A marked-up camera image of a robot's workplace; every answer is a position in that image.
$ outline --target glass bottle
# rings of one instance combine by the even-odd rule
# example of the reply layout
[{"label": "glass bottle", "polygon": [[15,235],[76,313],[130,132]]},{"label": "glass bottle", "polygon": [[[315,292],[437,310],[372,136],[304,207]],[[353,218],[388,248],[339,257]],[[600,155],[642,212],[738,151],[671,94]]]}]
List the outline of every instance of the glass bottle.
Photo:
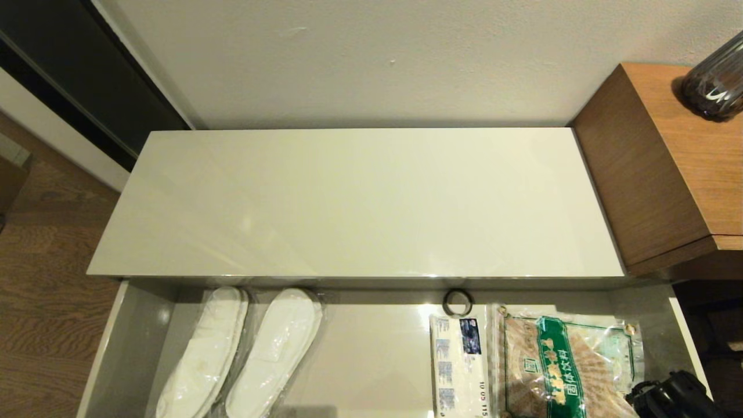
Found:
[{"label": "glass bottle", "polygon": [[729,120],[743,111],[743,32],[689,71],[681,94],[711,120]]}]

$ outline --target wooden cabinet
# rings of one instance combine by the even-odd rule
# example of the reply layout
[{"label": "wooden cabinet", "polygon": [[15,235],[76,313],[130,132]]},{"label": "wooden cabinet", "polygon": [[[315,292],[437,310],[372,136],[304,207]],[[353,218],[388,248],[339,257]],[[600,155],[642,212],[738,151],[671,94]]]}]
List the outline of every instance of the wooden cabinet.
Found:
[{"label": "wooden cabinet", "polygon": [[630,274],[742,278],[743,116],[685,108],[689,70],[621,64],[573,127]]}]

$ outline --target white cabinet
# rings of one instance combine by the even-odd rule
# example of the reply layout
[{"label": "white cabinet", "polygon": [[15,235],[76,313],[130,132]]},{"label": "white cabinet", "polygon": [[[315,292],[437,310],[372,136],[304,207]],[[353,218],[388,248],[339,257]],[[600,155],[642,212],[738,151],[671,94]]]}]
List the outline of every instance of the white cabinet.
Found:
[{"label": "white cabinet", "polygon": [[[445,292],[324,289],[326,322],[279,409],[295,411],[296,417],[432,416],[428,318],[444,314]],[[247,329],[255,329],[276,293],[252,291],[256,301],[249,308]],[[205,294],[204,288],[159,280],[125,281],[79,418],[153,417]],[[472,295],[473,315],[481,315],[488,303],[501,302],[625,318],[640,324],[646,379],[663,380],[669,371],[684,369],[706,382],[684,317],[666,284],[615,290],[474,290]]]},{"label": "white cabinet", "polygon": [[79,417],[152,417],[209,287],[283,286],[325,322],[282,407],[433,416],[429,315],[446,289],[636,321],[647,379],[699,360],[671,287],[623,270],[573,132],[154,132],[89,274],[125,277]]},{"label": "white cabinet", "polygon": [[88,273],[623,275],[569,128],[153,132]]}]

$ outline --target packaged snack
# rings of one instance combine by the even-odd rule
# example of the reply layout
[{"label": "packaged snack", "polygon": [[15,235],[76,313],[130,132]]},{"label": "packaged snack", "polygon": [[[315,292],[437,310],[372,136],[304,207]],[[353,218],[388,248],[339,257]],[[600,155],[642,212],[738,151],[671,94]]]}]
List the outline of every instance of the packaged snack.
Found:
[{"label": "packaged snack", "polygon": [[494,306],[496,413],[519,418],[636,417],[624,399],[643,380],[637,325],[606,315]]}]

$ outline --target wood grain surface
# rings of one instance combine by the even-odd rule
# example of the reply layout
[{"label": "wood grain surface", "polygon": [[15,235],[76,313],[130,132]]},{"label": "wood grain surface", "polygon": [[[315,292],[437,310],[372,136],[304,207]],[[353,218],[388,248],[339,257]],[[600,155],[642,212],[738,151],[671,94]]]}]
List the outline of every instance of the wood grain surface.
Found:
[{"label": "wood grain surface", "polygon": [[743,235],[743,116],[718,123],[694,115],[673,93],[690,70],[623,63],[681,171],[711,234]]},{"label": "wood grain surface", "polygon": [[0,417],[74,417],[118,282],[87,277],[117,194],[0,115],[34,153],[0,233]]},{"label": "wood grain surface", "polygon": [[573,122],[628,269],[710,235],[623,65]]},{"label": "wood grain surface", "polygon": [[685,107],[678,85],[689,70],[623,63],[573,126],[631,275],[683,263],[737,278],[721,267],[743,265],[733,251],[743,250],[743,116],[717,123]]},{"label": "wood grain surface", "polygon": [[0,213],[5,213],[18,196],[28,173],[0,155]]}]

